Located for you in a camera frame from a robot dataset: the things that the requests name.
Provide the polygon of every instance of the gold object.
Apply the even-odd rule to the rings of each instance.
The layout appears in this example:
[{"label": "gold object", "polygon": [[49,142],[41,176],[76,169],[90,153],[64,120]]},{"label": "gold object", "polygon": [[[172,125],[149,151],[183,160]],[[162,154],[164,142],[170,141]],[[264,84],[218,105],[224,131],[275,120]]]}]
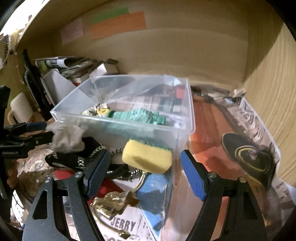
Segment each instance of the gold object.
[{"label": "gold object", "polygon": [[123,214],[128,205],[134,207],[138,205],[140,199],[136,198],[135,194],[131,191],[110,192],[104,198],[96,197],[91,203],[95,214],[99,213],[112,220],[117,214]]},{"label": "gold object", "polygon": [[97,109],[97,114],[99,117],[105,117],[108,115],[108,113],[110,112],[111,110],[110,109],[107,109],[107,108],[98,108]]}]

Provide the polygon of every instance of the blue gripper pad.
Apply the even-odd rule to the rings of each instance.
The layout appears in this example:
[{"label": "blue gripper pad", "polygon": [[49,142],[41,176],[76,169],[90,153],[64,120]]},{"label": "blue gripper pad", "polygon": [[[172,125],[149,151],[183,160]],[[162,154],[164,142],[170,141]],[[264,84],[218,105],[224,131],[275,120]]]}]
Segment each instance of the blue gripper pad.
[{"label": "blue gripper pad", "polygon": [[196,162],[189,150],[181,152],[181,164],[195,196],[204,201],[207,197],[207,171],[203,164]]},{"label": "blue gripper pad", "polygon": [[42,130],[45,130],[46,127],[47,127],[47,123],[45,121],[35,122],[35,123],[27,124],[26,131],[27,132],[42,131]]},{"label": "blue gripper pad", "polygon": [[86,200],[90,200],[97,195],[111,162],[110,152],[108,150],[101,151],[103,155],[98,155],[96,160],[89,163],[84,170],[85,173],[87,169],[87,174],[85,174],[83,180],[84,185],[87,187],[85,192]]}]

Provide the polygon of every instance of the green sticky note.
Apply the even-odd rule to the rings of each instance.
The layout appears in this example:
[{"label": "green sticky note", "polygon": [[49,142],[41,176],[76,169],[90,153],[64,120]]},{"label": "green sticky note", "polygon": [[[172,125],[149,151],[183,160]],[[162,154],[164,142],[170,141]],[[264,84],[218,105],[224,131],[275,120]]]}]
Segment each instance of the green sticky note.
[{"label": "green sticky note", "polygon": [[91,22],[92,22],[92,24],[96,24],[99,22],[106,21],[107,19],[110,19],[110,18],[116,18],[116,17],[118,17],[120,15],[124,15],[124,14],[128,14],[128,7],[127,6],[113,8],[113,9],[108,10],[106,12],[95,15],[91,18]]}]

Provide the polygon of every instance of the orange sticky note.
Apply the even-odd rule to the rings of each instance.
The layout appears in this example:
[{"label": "orange sticky note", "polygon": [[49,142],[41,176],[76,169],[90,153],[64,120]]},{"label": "orange sticky note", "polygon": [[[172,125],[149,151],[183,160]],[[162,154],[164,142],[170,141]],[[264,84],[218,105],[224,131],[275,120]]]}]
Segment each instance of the orange sticky note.
[{"label": "orange sticky note", "polygon": [[89,27],[91,39],[102,39],[118,33],[145,30],[144,12],[125,14]]}]

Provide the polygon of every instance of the red cloth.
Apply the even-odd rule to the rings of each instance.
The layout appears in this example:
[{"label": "red cloth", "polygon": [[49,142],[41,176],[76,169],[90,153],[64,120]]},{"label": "red cloth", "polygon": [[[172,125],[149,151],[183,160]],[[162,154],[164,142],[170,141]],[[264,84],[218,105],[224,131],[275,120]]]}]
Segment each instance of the red cloth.
[{"label": "red cloth", "polygon": [[[56,170],[56,171],[54,171],[54,175],[59,180],[69,178],[74,173],[75,173],[75,171],[73,171],[73,170]],[[119,186],[117,186],[112,180],[104,178],[96,197],[103,198],[109,192],[122,193],[123,190]],[[94,200],[94,198],[87,201],[87,203],[90,204]]]}]

